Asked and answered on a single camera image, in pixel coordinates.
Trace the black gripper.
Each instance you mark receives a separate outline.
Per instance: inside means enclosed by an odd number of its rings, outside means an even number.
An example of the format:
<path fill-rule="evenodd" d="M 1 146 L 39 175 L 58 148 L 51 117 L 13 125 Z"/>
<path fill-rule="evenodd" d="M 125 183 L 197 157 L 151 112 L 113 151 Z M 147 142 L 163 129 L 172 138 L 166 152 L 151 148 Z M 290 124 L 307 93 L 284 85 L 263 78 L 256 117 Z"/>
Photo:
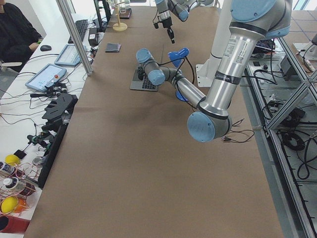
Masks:
<path fill-rule="evenodd" d="M 137 74 L 138 74 L 139 80 L 143 80 L 146 77 L 146 73 L 141 66 L 137 68 Z"/>
<path fill-rule="evenodd" d="M 159 21 L 160 21 L 160 23 L 162 23 L 163 28 L 167 28 L 167 30 L 166 30 L 167 34 L 171 40 L 171 43 L 174 44 L 175 43 L 174 32 L 171 29 L 172 19 L 170 17 L 169 11 L 160 12 L 159 13 Z"/>

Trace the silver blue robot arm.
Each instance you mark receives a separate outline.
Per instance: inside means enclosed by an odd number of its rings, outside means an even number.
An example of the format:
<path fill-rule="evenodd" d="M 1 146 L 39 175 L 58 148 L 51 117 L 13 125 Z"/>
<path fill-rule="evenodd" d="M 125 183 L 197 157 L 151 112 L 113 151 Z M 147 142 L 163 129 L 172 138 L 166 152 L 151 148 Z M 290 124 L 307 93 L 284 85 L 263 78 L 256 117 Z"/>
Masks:
<path fill-rule="evenodd" d="M 287 35 L 291 13 L 290 0 L 226 0 L 218 30 L 229 33 L 207 95 L 180 70 L 158 64 L 148 49 L 140 49 L 136 59 L 153 85 L 170 82 L 196 108 L 187 120 L 189 134 L 209 142 L 232 127 L 228 107 L 257 42 Z"/>
<path fill-rule="evenodd" d="M 156 0 L 156 17 L 158 20 L 154 22 L 153 19 L 153 25 L 158 29 L 158 24 L 161 23 L 163 28 L 166 29 L 171 42 L 174 44 L 174 32 L 171 29 L 172 18 L 170 13 L 173 13 L 180 21 L 185 22 L 192 9 L 200 6 L 208 6 L 213 4 L 213 2 L 213 0 Z"/>

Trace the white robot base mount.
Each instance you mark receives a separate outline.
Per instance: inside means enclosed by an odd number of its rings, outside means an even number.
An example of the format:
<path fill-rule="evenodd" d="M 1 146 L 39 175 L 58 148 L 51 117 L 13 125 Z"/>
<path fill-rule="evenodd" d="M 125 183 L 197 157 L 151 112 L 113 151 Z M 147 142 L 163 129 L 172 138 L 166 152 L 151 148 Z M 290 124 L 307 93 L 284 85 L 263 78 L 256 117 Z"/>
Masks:
<path fill-rule="evenodd" d="M 218 69 L 223 53 L 230 38 L 229 25 L 232 20 L 230 7 L 232 0 L 223 2 L 210 57 L 204 64 L 196 65 L 196 75 L 199 87 L 210 87 Z"/>

